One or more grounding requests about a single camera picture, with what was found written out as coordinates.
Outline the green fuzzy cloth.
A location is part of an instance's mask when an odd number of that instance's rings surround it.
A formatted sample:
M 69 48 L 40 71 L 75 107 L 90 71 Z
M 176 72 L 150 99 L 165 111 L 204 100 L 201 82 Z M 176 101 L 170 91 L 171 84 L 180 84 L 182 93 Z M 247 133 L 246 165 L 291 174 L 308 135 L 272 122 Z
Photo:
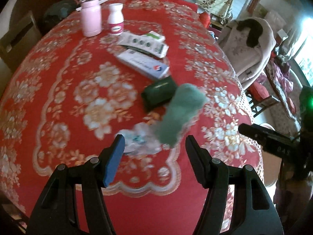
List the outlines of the green fuzzy cloth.
M 189 122 L 198 115 L 207 97 L 196 85 L 180 85 L 172 97 L 162 121 L 156 127 L 156 137 L 161 144 L 175 147 Z

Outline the red floral tablecloth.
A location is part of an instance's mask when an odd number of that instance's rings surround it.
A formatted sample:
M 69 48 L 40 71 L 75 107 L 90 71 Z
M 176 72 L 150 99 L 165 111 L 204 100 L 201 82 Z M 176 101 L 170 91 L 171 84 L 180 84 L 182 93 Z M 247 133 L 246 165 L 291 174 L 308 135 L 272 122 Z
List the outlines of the red floral tablecloth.
M 238 133 L 252 113 L 223 51 L 199 20 L 196 5 L 180 0 L 115 0 L 123 3 L 125 29 L 150 31 L 169 46 L 163 62 L 177 84 L 207 96 L 185 128 L 199 145 L 228 165 L 252 165 L 263 176 L 259 145 Z M 192 234 L 207 192 L 196 181 L 185 142 L 170 148 L 144 134 L 165 107 L 147 112 L 141 92 L 151 81 L 117 60 L 124 49 L 108 32 L 82 34 L 72 13 L 28 54 L 1 98 L 1 191 L 30 215 L 54 169 L 82 165 L 126 133 L 139 141 L 121 159 L 103 190 L 117 234 Z

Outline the small chair red cushion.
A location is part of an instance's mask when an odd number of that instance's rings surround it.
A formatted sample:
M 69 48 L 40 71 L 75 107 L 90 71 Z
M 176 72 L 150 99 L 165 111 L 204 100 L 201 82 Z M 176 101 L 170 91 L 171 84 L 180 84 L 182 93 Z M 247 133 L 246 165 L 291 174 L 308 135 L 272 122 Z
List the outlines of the small chair red cushion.
M 254 118 L 268 108 L 280 103 L 278 98 L 270 95 L 266 87 L 258 82 L 254 82 L 246 90 L 246 97 L 250 99 L 249 104 Z

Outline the white pink supplement bottle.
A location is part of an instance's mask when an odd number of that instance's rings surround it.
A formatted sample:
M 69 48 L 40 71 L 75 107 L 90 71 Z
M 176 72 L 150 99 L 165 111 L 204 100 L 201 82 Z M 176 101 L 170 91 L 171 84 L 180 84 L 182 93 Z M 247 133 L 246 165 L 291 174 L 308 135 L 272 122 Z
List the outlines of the white pink supplement bottle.
M 123 4 L 113 3 L 109 5 L 108 27 L 112 35 L 118 36 L 124 31 Z

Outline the wooden chair behind table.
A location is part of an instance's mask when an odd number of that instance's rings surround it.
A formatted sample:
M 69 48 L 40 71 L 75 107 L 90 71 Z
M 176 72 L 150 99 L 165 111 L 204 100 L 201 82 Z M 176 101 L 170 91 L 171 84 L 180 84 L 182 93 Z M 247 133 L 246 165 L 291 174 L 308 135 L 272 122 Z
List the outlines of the wooden chair behind table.
M 1 38 L 1 59 L 14 73 L 42 35 L 29 11 Z

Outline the white green milk carton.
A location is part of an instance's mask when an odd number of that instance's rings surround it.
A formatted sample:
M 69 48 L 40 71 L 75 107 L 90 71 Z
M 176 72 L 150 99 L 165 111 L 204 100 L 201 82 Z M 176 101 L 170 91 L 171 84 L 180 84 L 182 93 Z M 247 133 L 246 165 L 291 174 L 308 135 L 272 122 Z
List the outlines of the white green milk carton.
M 157 58 L 164 58 L 169 50 L 168 45 L 158 42 L 152 37 L 140 36 L 130 32 L 123 32 L 119 36 L 117 44 L 156 56 Z

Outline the dark green small pouch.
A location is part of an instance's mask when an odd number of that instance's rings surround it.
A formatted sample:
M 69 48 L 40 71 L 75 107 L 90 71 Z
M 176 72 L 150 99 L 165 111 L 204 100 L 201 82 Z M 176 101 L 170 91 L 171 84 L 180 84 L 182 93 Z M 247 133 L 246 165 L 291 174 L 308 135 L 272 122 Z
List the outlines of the dark green small pouch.
M 177 84 L 171 76 L 155 81 L 141 93 L 146 111 L 152 111 L 168 103 L 174 96 Z

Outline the pink thermos bottle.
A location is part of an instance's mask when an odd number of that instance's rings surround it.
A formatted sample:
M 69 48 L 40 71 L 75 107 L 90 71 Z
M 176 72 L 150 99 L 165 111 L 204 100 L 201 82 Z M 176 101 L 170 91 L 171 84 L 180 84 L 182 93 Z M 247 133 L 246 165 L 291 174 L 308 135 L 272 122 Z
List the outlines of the pink thermos bottle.
M 81 27 L 85 37 L 94 37 L 102 31 L 100 0 L 81 0 Z

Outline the white tissue wrapper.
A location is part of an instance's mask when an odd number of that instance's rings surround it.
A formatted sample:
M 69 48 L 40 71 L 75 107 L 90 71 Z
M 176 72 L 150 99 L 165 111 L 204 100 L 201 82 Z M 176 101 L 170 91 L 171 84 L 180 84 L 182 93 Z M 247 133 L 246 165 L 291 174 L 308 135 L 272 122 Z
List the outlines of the white tissue wrapper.
M 162 150 L 161 143 L 154 134 L 154 127 L 146 123 L 138 123 L 132 129 L 122 129 L 117 134 L 125 138 L 124 154 L 150 155 Z

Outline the white blue medicine box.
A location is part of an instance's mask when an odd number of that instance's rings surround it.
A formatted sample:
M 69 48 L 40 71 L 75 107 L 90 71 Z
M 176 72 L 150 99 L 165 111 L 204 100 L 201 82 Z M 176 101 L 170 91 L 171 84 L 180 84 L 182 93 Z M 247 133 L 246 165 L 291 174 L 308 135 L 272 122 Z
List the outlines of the white blue medicine box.
M 116 55 L 116 58 L 124 65 L 154 81 L 164 78 L 169 72 L 168 65 L 132 49 L 121 52 Z

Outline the green white tissue pack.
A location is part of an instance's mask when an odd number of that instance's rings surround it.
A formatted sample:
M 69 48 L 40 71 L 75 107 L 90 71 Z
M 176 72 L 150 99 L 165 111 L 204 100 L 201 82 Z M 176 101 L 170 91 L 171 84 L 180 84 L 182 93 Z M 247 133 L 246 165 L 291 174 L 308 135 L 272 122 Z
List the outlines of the green white tissue pack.
M 164 42 L 165 41 L 165 36 L 163 36 L 157 32 L 154 32 L 154 31 L 150 31 L 150 32 L 146 33 L 144 36 L 152 38 L 157 42 Z

